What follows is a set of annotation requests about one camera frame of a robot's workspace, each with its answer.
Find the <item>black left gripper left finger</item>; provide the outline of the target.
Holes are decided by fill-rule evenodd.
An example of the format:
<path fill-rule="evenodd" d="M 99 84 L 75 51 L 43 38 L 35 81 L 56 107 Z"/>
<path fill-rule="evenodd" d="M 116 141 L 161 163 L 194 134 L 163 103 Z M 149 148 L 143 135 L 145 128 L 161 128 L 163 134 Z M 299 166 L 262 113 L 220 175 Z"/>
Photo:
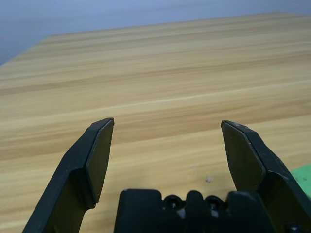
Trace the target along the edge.
<path fill-rule="evenodd" d="M 114 119 L 92 123 L 64 154 L 23 232 L 77 233 L 99 202 L 108 168 Z"/>

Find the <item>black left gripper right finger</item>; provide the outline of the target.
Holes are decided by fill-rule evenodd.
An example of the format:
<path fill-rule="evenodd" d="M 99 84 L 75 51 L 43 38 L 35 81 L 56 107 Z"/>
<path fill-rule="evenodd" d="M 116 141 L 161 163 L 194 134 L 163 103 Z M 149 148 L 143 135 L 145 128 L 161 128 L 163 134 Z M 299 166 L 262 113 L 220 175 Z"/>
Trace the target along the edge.
<path fill-rule="evenodd" d="M 238 191 L 254 191 L 278 233 L 311 231 L 311 200 L 293 175 L 252 129 L 221 123 L 228 167 Z"/>

